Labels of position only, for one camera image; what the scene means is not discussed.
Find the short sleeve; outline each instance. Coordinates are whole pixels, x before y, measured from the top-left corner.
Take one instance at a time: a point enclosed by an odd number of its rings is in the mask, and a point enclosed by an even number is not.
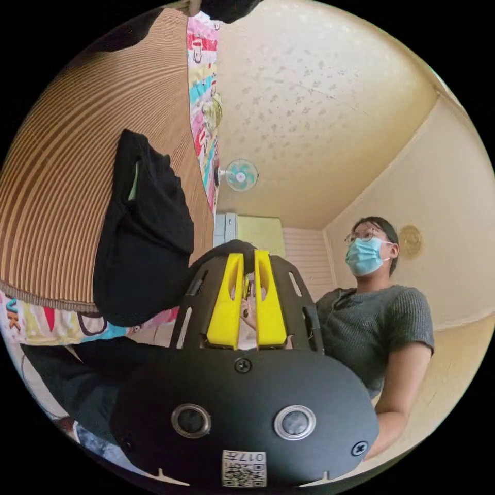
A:
[[[417,289],[401,292],[387,310],[387,348],[396,351],[412,343],[424,343],[435,351],[433,321],[426,297]]]

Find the qr code sticker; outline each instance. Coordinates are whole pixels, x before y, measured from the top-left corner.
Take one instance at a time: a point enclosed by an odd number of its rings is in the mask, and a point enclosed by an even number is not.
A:
[[[222,485],[260,488],[267,485],[267,456],[264,452],[224,450]]]

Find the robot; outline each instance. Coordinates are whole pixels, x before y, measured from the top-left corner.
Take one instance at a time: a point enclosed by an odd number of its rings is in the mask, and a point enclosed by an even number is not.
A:
[[[243,277],[238,254],[201,267],[180,306],[174,350],[120,393],[115,439],[139,469],[218,491],[352,471],[378,436],[368,392],[324,354],[297,268],[267,251],[255,251],[257,347],[239,350]]]

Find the wall fan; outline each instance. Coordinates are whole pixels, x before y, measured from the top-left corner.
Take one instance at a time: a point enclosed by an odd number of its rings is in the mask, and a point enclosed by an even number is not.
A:
[[[258,182],[256,167],[247,160],[235,160],[225,170],[215,167],[215,185],[218,187],[221,180],[225,180],[231,189],[246,192]]]

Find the eyeglasses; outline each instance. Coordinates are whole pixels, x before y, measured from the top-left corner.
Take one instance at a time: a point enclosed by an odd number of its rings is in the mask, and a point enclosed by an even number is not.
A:
[[[366,231],[363,235],[361,236],[358,236],[356,233],[354,232],[351,232],[346,238],[345,238],[345,244],[347,245],[347,247],[350,247],[354,244],[354,241],[359,237],[361,239],[361,241],[365,241],[365,242],[368,242],[370,241],[371,239],[373,239],[373,237],[375,237],[375,232],[376,232],[376,229],[371,229],[371,230],[368,230]]]

